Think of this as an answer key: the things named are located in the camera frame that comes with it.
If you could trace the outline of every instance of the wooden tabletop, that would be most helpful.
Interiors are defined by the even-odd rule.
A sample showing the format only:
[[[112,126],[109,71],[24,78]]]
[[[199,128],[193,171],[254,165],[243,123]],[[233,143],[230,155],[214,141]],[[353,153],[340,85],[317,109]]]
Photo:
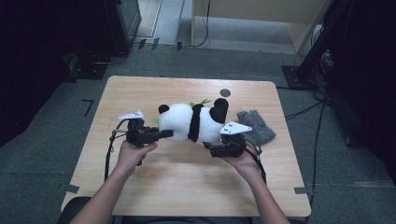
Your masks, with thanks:
[[[295,192],[295,188],[304,187],[304,182],[274,83],[167,77],[108,80],[70,183],[78,186],[79,191],[66,192],[62,209],[74,197],[92,196],[103,184],[109,137],[120,122],[119,115],[141,110],[145,126],[157,127],[151,119],[159,117],[159,105],[200,103],[208,99],[212,102],[205,106],[212,107],[223,89],[231,92],[226,98],[230,104],[226,122],[238,121],[237,112],[255,109],[276,132],[276,138],[262,146],[268,188],[287,217],[308,216],[311,209],[307,195]],[[123,139],[114,142],[110,172]],[[190,140],[161,139],[158,144],[126,182],[113,215],[259,215],[248,184],[225,161],[212,158],[207,149]]]

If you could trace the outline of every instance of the white plush body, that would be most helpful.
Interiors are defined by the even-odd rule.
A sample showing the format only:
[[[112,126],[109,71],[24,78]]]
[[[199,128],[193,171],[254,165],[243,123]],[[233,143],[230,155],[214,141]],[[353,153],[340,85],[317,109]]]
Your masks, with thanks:
[[[203,142],[212,145],[220,143],[221,134],[219,130],[224,126],[222,123],[215,122],[209,114],[209,107],[202,107],[200,112],[199,134],[197,144]],[[187,104],[169,105],[169,110],[160,114],[158,129],[173,130],[174,135],[168,137],[170,140],[184,141],[188,139],[192,118],[192,107]]]

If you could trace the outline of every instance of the person's arm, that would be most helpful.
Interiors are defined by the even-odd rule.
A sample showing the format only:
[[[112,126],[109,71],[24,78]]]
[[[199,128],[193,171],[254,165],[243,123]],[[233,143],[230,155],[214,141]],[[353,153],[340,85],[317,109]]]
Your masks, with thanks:
[[[289,223],[267,185],[262,180],[259,166],[246,151],[238,158],[223,159],[231,164],[236,172],[249,184],[256,200],[262,223]]]
[[[124,141],[120,147],[119,160],[113,172],[71,223],[108,223],[125,182],[134,173],[136,165],[157,146],[154,143],[136,149],[134,145]]]

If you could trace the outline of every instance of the stuffed panda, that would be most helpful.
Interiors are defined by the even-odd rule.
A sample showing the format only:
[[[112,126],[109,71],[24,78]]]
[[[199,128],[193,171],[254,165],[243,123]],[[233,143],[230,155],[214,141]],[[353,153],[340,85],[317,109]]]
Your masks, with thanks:
[[[158,129],[173,130],[170,140],[184,141],[190,139],[199,145],[203,142],[212,145],[220,143],[219,130],[224,126],[228,111],[228,102],[219,98],[214,106],[209,108],[203,104],[173,104],[160,105],[158,108]]]

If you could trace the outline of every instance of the panda ear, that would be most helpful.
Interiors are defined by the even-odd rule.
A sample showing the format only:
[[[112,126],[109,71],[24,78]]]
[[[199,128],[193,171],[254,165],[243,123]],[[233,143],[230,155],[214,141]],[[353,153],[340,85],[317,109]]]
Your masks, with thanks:
[[[168,110],[169,110],[169,105],[160,105],[160,107],[158,107],[158,111],[160,112],[160,114]]]
[[[219,98],[215,101],[215,106],[210,108],[210,117],[217,123],[225,123],[227,117],[228,102],[225,99]]]

